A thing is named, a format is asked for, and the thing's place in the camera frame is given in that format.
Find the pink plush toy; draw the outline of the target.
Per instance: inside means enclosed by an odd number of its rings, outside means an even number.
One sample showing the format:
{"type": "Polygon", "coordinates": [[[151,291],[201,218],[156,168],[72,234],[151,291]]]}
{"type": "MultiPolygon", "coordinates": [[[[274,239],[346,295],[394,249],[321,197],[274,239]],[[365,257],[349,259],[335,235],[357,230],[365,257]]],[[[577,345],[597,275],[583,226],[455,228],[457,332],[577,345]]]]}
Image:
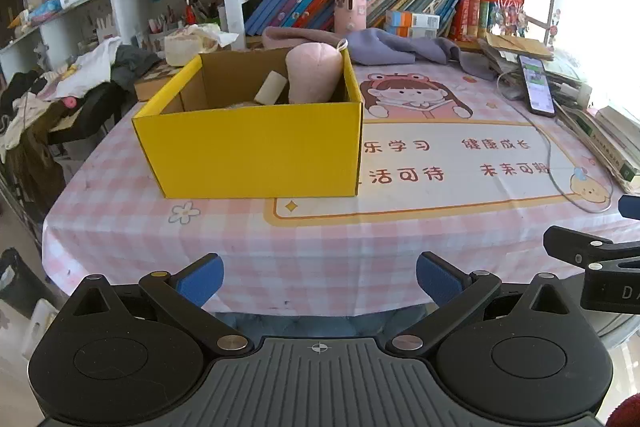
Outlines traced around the pink plush toy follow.
{"type": "Polygon", "coordinates": [[[285,64],[290,104],[329,102],[343,76],[343,55],[327,43],[300,44],[288,51],[285,64]]]}

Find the stack of books right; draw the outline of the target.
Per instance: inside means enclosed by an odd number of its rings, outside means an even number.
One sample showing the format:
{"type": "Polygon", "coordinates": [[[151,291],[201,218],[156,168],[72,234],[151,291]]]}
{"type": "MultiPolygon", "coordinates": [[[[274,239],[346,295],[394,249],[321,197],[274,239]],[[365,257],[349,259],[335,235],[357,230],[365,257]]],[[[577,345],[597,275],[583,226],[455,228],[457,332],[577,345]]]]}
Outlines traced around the stack of books right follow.
{"type": "Polygon", "coordinates": [[[556,113],[582,143],[608,168],[626,193],[639,194],[639,161],[602,124],[579,109],[555,105],[556,113]]]}

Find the pink checkered tablecloth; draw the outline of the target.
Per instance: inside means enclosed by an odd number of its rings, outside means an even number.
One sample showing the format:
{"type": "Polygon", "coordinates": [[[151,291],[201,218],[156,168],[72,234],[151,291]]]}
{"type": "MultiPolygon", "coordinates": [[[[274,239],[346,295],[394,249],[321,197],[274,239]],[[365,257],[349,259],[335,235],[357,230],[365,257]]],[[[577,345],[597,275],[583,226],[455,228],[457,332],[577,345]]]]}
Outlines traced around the pink checkered tablecloth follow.
{"type": "Polygon", "coordinates": [[[168,199],[124,118],[77,171],[43,225],[42,261],[71,293],[88,274],[128,284],[154,270],[177,271],[215,253],[224,285],[210,311],[278,315],[359,315],[423,303],[416,258],[434,251],[464,271],[485,269],[507,282],[574,268],[544,251],[552,225],[608,237],[639,236],[620,215],[620,191],[600,213],[527,208],[510,213],[353,225],[273,225],[274,199],[168,199]]]}

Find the black smartphone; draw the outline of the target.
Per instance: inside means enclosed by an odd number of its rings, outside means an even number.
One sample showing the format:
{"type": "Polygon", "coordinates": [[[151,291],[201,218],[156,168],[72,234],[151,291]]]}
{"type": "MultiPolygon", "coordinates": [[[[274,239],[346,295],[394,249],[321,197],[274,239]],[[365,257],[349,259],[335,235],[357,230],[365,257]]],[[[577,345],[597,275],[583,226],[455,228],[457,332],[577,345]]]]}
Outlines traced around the black smartphone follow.
{"type": "Polygon", "coordinates": [[[536,57],[519,55],[529,110],[536,115],[554,117],[555,109],[544,64],[536,57]]]}

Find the cartoon printed desk mat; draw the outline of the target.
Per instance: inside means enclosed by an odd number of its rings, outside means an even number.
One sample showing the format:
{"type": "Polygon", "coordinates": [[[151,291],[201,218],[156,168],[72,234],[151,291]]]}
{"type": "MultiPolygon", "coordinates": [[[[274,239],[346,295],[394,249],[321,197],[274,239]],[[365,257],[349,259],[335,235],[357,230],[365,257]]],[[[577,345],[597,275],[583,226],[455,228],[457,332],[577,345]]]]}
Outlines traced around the cartoon printed desk mat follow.
{"type": "Polygon", "coordinates": [[[278,198],[273,225],[353,225],[514,213],[600,213],[614,184],[553,118],[528,113],[500,83],[416,63],[356,69],[363,124],[355,197],[278,198]]]}

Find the yellow cardboard box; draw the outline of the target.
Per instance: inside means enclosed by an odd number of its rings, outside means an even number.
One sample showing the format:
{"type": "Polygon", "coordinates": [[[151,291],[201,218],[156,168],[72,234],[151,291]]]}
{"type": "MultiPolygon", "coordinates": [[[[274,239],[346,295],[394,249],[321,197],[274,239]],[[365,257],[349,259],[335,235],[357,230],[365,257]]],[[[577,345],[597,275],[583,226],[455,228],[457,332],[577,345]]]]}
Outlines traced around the yellow cardboard box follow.
{"type": "Polygon", "coordinates": [[[358,192],[363,104],[352,62],[326,103],[253,98],[285,49],[194,56],[132,118],[167,198],[349,197],[358,192]]]}

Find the wooden chess box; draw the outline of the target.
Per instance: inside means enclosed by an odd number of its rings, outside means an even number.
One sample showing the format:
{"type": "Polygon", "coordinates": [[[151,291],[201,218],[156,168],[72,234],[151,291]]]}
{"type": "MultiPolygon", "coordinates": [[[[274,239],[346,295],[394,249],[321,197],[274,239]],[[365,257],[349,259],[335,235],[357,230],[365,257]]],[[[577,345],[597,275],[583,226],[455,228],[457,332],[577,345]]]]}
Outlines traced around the wooden chess box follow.
{"type": "Polygon", "coordinates": [[[156,64],[143,77],[134,82],[137,100],[139,102],[151,100],[180,70],[180,67],[172,67],[166,62],[156,64]]]}

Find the white rectangular block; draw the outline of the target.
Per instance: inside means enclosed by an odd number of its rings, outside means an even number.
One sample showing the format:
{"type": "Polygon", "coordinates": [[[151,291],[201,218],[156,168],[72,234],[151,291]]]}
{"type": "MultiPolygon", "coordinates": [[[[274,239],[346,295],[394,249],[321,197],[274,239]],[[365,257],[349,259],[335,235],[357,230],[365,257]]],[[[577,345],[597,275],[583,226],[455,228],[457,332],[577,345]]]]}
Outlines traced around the white rectangular block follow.
{"type": "Polygon", "coordinates": [[[253,101],[258,105],[274,105],[286,87],[288,87],[288,78],[272,70],[255,94],[253,101]]]}

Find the pile of clothes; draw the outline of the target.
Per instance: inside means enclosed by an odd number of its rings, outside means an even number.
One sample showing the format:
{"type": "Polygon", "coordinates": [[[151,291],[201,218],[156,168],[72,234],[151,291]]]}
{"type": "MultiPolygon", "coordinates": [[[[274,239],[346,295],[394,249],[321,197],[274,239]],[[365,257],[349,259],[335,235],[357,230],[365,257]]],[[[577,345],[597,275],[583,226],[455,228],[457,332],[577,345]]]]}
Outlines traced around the pile of clothes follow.
{"type": "Polygon", "coordinates": [[[14,75],[1,92],[1,164],[29,202],[46,212],[65,186],[50,151],[52,129],[86,105],[91,92],[103,86],[131,92],[159,62],[157,54],[112,37],[66,68],[14,75]]]}

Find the red book box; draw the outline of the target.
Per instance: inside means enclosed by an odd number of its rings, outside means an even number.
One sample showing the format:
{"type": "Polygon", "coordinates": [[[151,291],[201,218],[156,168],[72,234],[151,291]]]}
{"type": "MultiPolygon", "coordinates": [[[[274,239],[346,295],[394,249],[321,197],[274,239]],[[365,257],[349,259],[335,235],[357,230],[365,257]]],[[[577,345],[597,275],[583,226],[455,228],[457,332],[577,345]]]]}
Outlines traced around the red book box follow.
{"type": "Polygon", "coordinates": [[[496,25],[500,25],[499,12],[506,9],[510,15],[524,6],[525,0],[457,0],[449,26],[448,38],[454,41],[472,41],[484,38],[496,25]]]}

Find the white tissue pack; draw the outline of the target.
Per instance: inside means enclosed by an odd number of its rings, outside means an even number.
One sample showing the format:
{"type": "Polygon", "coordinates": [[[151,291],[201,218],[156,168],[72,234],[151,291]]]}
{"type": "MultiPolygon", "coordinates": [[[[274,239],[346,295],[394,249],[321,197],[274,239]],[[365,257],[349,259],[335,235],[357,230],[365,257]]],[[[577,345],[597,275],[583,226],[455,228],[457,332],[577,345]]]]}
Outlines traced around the white tissue pack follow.
{"type": "Polygon", "coordinates": [[[181,67],[198,54],[230,46],[238,37],[238,34],[223,31],[214,23],[189,25],[164,38],[165,61],[172,67],[181,67]]]}

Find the purple cloth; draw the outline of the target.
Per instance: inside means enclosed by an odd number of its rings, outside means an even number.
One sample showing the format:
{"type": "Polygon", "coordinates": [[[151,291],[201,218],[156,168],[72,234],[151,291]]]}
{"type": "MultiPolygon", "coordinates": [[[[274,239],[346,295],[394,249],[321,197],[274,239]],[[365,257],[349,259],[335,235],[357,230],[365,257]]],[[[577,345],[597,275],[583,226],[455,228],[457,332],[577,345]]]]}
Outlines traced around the purple cloth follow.
{"type": "Polygon", "coordinates": [[[466,52],[446,38],[409,38],[378,28],[354,31],[346,37],[352,61],[364,66],[408,65],[424,60],[440,65],[458,63],[465,72],[485,80],[495,80],[483,54],[466,52]]]}

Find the pink cloth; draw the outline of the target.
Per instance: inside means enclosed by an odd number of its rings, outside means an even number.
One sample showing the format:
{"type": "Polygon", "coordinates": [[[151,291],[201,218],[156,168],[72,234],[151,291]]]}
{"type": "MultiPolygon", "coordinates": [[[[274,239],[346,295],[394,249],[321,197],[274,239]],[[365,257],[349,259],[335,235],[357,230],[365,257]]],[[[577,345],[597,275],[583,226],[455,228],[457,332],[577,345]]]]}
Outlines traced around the pink cloth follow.
{"type": "Polygon", "coordinates": [[[326,43],[337,48],[343,38],[320,29],[268,26],[262,32],[264,49],[291,49],[308,42],[326,43]]]}

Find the orange blue small box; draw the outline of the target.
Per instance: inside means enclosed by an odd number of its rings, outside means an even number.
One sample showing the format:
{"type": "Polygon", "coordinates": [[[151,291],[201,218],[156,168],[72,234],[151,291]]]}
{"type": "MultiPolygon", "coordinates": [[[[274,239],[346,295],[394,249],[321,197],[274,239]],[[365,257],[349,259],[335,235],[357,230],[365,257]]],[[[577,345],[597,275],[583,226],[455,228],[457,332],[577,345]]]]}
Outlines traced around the orange blue small box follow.
{"type": "Polygon", "coordinates": [[[384,30],[392,35],[408,38],[435,38],[440,17],[430,13],[387,11],[384,30]]]}

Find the pink cylindrical container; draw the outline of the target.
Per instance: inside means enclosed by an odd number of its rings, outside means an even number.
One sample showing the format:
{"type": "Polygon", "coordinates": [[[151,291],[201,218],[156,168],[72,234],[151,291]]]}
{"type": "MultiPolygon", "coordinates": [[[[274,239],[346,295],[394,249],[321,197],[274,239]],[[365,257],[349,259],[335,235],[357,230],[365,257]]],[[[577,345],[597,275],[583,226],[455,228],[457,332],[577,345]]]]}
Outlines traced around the pink cylindrical container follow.
{"type": "Polygon", "coordinates": [[[367,0],[334,0],[334,31],[346,36],[367,28],[367,0]]]}

